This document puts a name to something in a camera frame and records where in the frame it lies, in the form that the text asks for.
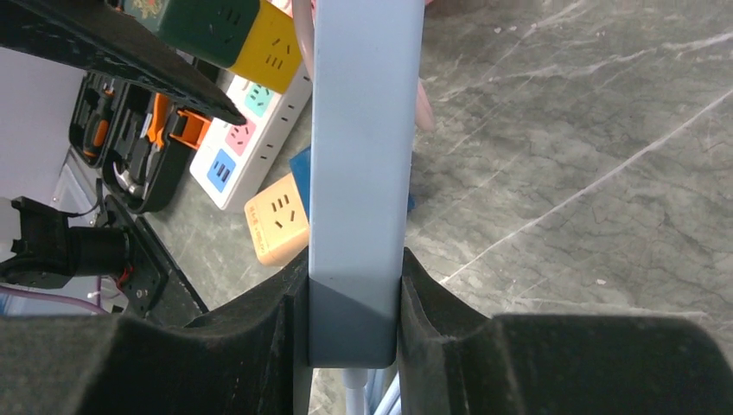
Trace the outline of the dark blue cube adapter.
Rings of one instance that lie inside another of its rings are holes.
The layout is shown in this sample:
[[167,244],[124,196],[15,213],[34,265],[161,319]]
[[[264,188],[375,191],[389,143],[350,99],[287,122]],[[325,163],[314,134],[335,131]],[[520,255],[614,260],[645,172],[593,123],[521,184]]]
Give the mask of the dark blue cube adapter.
[[299,195],[303,202],[306,217],[309,219],[311,146],[309,145],[305,147],[294,155],[290,159],[289,164]]

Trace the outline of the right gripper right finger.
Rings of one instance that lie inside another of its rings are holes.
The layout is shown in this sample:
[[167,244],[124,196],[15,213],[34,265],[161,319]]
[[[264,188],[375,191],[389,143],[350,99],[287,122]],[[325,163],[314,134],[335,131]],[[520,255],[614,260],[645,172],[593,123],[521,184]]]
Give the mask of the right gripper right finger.
[[732,371],[684,319],[487,317],[404,253],[398,332],[405,414],[729,414]]

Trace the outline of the white power strip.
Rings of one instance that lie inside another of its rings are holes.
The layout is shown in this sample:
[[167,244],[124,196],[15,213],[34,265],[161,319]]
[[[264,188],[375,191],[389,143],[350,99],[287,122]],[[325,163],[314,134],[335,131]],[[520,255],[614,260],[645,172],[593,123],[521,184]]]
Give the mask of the white power strip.
[[214,205],[240,212],[260,189],[312,93],[302,64],[285,93],[234,76],[226,90],[245,123],[214,119],[189,164],[189,173]]

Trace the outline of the tan cube adapter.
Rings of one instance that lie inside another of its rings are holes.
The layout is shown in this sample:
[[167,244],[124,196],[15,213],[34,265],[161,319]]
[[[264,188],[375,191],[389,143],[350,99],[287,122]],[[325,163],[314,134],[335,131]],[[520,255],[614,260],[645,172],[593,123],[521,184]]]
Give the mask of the tan cube adapter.
[[252,197],[244,212],[262,265],[284,266],[309,243],[308,217],[291,173]]

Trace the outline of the black tool case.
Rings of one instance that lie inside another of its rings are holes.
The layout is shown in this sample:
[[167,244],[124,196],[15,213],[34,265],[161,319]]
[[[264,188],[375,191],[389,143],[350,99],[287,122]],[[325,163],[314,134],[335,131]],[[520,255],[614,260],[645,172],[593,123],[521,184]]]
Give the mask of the black tool case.
[[164,146],[146,186],[150,152],[146,133],[154,97],[155,93],[140,86],[86,73],[68,127],[72,148],[134,214],[158,212],[169,205],[189,157],[211,124],[209,117],[170,101]]

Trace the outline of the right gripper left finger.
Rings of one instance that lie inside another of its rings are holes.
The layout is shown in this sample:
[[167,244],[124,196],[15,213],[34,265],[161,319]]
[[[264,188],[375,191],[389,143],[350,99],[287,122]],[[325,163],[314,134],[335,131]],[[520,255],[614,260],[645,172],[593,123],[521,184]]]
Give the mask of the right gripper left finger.
[[5,316],[4,414],[305,414],[308,255],[183,327]]

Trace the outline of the light blue power strip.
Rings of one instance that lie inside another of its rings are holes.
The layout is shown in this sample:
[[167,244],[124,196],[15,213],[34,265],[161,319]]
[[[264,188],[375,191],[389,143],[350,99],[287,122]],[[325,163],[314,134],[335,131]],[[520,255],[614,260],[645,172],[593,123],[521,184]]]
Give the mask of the light blue power strip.
[[309,362],[396,354],[415,137],[421,1],[316,5],[309,194]]

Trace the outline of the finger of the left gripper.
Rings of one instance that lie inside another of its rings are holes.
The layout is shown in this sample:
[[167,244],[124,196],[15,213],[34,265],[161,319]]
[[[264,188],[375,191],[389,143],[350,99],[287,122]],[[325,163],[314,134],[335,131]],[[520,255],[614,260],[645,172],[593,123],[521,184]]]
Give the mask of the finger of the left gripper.
[[127,80],[233,125],[245,122],[213,81],[103,1],[3,1],[1,45]]

